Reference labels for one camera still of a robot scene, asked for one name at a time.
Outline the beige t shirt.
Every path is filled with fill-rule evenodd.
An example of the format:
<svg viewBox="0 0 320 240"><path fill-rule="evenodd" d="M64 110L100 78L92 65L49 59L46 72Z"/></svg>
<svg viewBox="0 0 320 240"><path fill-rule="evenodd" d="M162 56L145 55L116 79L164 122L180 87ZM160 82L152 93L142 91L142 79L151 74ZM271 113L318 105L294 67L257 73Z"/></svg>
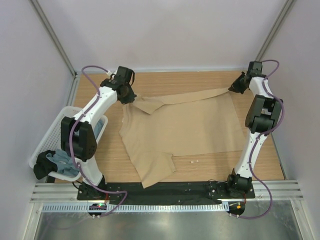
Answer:
<svg viewBox="0 0 320 240"><path fill-rule="evenodd" d="M175 172L173 157L241 151L245 141L227 88L139 96L123 106L119 134L144 188Z"/></svg>

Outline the aluminium corner post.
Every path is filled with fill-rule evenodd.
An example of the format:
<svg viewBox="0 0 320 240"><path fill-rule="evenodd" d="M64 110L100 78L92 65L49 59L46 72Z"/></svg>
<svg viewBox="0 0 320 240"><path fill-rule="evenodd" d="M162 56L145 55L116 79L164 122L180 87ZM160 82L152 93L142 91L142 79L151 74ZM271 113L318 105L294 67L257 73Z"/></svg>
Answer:
<svg viewBox="0 0 320 240"><path fill-rule="evenodd" d="M269 30L262 46L260 47L260 49L255 57L255 61L258 61L258 62L262 61L262 58L266 54L266 52L269 49L270 45L272 44L273 40L276 38L279 30L281 29L283 23L285 22L286 18L290 14L290 12L296 2L297 2L296 0L286 0L284 2L284 5L280 9L280 12L278 13L271 29Z"/></svg>
<svg viewBox="0 0 320 240"><path fill-rule="evenodd" d="M65 52L58 36L55 33L54 28L52 27L49 19L47 18L43 8L41 7L38 0L29 0L28 1L31 6L33 7L33 10L35 11L36 15L38 16L41 24L43 25L45 31L47 32L49 38L51 39L53 45L55 46L56 50L58 51L60 57L62 58L64 64L68 68L69 72L71 73L72 77L75 79L77 77L77 71L73 67L70 59L67 56L67 53Z"/></svg>

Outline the blue grey t shirt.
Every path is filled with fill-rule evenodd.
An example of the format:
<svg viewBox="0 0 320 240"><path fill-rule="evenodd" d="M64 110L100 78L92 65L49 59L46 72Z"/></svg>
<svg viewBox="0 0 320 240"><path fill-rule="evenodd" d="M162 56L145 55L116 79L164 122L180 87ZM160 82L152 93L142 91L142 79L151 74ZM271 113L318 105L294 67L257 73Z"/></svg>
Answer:
<svg viewBox="0 0 320 240"><path fill-rule="evenodd" d="M54 153L47 153L45 157L56 165L56 170L53 170L54 172L71 178L78 175L78 169L74 166L71 157L65 151L56 149Z"/></svg>

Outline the white plastic laundry basket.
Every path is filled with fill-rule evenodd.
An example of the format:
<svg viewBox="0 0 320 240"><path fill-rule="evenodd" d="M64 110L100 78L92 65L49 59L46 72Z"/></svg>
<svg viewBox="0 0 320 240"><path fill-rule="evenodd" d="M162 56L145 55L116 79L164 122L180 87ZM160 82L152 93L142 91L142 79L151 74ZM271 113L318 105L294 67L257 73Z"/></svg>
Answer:
<svg viewBox="0 0 320 240"><path fill-rule="evenodd" d="M80 107L75 107L75 106L66 106L64 107L60 113L57 115L57 117L55 118L55 120L53 121L53 123L51 124L51 126L49 127L49 129L47 130L47 132L45 133L44 137L42 138L42 140L39 142L38 146L35 148L33 154L31 155L31 157L29 158L29 166L33 169L36 161L37 161L37 157L40 153L45 152L45 151L55 151L56 149L61 149L61 121L64 117L73 117L74 115L76 115L78 112L80 112L82 110L82 108ZM96 142L97 144L99 143L105 128L108 124L108 118L103 115L99 122L101 122L102 126L101 126L101 130L99 131L99 134L96 137ZM51 176L53 178L59 179L59 180L63 180L63 181L69 181L69 182L73 182L78 180L81 177L81 173L78 173L76 176L67 176L65 173L58 173L58 172L50 172L47 174L48 176Z"/></svg>

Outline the left aluminium corner post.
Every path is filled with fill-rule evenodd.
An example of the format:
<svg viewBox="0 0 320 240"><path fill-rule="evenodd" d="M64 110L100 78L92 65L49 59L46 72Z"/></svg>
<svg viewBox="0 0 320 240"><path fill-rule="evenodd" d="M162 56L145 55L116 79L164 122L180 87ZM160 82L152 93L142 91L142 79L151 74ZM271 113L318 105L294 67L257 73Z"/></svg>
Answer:
<svg viewBox="0 0 320 240"><path fill-rule="evenodd" d="M47 18L43 8L41 7L38 0L29 0L28 1L31 6L33 7L33 10L35 11L36 15L38 16L41 24L43 25L45 31L47 32L49 38L51 39L53 45L55 46L56 50L58 51L60 57L62 58L64 64L68 68L69 72L71 73L72 77L75 79L77 77L77 71L73 67L70 59L67 56L67 53L65 52L58 36L55 33L54 28L52 27L49 19Z"/></svg>

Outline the right aluminium corner post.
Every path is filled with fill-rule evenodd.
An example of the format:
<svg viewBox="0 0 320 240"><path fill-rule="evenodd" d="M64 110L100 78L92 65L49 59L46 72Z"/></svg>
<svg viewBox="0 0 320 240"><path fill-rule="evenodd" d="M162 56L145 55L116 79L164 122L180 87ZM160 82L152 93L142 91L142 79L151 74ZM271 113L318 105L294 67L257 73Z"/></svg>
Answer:
<svg viewBox="0 0 320 240"><path fill-rule="evenodd" d="M280 9L280 12L278 13L271 29L269 30L262 46L260 47L260 49L255 57L255 61L258 61L258 62L262 61L262 58L266 54L266 52L269 49L270 45L272 44L273 40L276 38L279 30L281 29L283 23L285 22L286 18L290 14L290 12L296 2L297 2L296 0L286 0L284 2L284 5Z"/></svg>

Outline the aluminium frame rail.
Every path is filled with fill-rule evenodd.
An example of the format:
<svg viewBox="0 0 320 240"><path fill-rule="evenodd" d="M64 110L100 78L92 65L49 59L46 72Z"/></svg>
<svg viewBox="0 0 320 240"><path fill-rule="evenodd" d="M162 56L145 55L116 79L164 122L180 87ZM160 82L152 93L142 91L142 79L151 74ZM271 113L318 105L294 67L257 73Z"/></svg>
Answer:
<svg viewBox="0 0 320 240"><path fill-rule="evenodd" d="M296 180L266 180L274 200L302 200L303 194ZM259 182L252 182L258 200L268 200L267 189ZM71 183L37 183L32 191L31 203L73 203L78 190Z"/></svg>

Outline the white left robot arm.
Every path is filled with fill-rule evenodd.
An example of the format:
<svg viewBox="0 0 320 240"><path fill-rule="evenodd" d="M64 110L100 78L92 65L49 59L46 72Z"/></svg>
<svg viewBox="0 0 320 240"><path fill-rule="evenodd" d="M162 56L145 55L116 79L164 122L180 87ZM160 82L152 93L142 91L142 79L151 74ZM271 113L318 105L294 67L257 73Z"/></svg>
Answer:
<svg viewBox="0 0 320 240"><path fill-rule="evenodd" d="M105 71L107 78L100 85L95 84L85 73L88 68ZM95 200L101 200L105 194L115 192L106 190L104 176L95 159L98 144L94 128L104 113L116 102L119 101L123 105L134 102L137 96L132 89L135 72L124 66L119 66L115 72L111 72L96 65L85 66L81 72L92 83L96 94L76 115L62 119L60 146L71 157L84 184L90 186L89 195Z"/></svg>

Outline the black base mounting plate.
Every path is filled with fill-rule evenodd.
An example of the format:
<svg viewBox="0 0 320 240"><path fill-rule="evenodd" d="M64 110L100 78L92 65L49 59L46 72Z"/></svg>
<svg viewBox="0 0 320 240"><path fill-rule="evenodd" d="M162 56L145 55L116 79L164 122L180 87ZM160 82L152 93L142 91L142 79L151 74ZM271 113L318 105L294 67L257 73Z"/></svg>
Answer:
<svg viewBox="0 0 320 240"><path fill-rule="evenodd" d="M195 206L218 205L222 199L254 199L255 192L251 185L247 192L233 190L225 182L192 181L192 182L159 182L143 188L140 182L109 182L100 187L104 193L85 183L78 187L77 199L80 201L108 200L117 205L124 197L121 191L127 191L123 205L144 206Z"/></svg>

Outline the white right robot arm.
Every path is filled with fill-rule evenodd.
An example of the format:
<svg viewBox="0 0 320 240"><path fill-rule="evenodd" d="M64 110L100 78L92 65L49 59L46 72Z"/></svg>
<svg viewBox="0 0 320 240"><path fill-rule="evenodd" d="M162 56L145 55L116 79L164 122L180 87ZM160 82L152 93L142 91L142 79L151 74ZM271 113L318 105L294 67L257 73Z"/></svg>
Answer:
<svg viewBox="0 0 320 240"><path fill-rule="evenodd" d="M249 89L254 96L245 118L248 130L246 143L225 185L225 192L231 198L244 197L252 190L252 178L258 178L254 167L261 147L284 118L283 100L275 96L269 87L269 77L275 70L267 75L263 74L263 63L265 61L251 61L247 71L242 72L228 88L231 92L241 94Z"/></svg>

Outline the black t shirt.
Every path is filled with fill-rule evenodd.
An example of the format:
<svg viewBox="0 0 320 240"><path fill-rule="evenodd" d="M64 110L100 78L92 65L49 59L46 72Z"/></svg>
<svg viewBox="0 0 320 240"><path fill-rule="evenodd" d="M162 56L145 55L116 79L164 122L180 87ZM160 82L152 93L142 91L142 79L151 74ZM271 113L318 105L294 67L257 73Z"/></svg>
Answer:
<svg viewBox="0 0 320 240"><path fill-rule="evenodd" d="M57 172L58 166L49 157L53 157L55 155L55 151L47 150L41 152L36 159L36 163L33 167L33 172L35 177L38 180L47 177L50 172Z"/></svg>

